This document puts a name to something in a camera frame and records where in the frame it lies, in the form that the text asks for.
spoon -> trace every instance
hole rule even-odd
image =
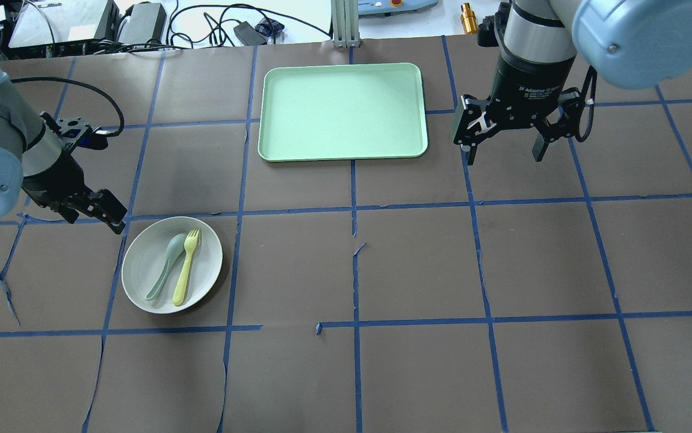
[[[156,284],[153,285],[153,289],[151,289],[151,291],[148,292],[148,294],[146,294],[146,301],[153,301],[159,296],[161,288],[164,287],[164,282],[167,280],[167,275],[170,274],[170,269],[172,269],[172,265],[175,264],[175,260],[177,260],[178,257],[180,257],[185,250],[185,241],[186,233],[181,233],[175,235],[175,237],[170,240],[170,243],[167,244],[167,252],[164,253],[165,257],[167,258],[167,261],[164,262],[164,269],[162,269],[161,271],[161,276],[159,276],[159,280],[157,280]]]

white plate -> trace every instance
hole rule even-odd
[[[159,279],[164,268],[164,262],[167,260],[164,253],[170,239],[196,228],[201,230],[201,234],[199,245],[194,252],[194,261],[191,263],[186,301],[179,307],[172,304],[172,295],[183,269],[185,253],[181,254],[175,261],[175,266],[172,266],[159,298],[151,302],[146,301],[146,294]],[[212,227],[195,218],[174,216],[155,222],[132,241],[121,264],[121,283],[127,298],[137,307],[149,313],[167,315],[189,308],[209,293],[222,264],[223,247]]]

brass connector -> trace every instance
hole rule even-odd
[[[477,17],[469,6],[469,3],[461,5],[461,24],[464,26],[464,33],[474,35],[477,32]]]

fork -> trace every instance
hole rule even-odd
[[[183,246],[186,250],[186,261],[183,263],[181,276],[178,278],[178,284],[175,286],[175,294],[172,296],[172,303],[175,307],[180,307],[186,299],[186,288],[188,287],[188,277],[191,273],[191,259],[194,258],[194,250],[199,244],[199,229],[194,229],[188,232],[186,241]]]

tray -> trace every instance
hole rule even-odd
[[[413,158],[427,146],[421,71],[412,63],[266,74],[258,153],[267,161]]]

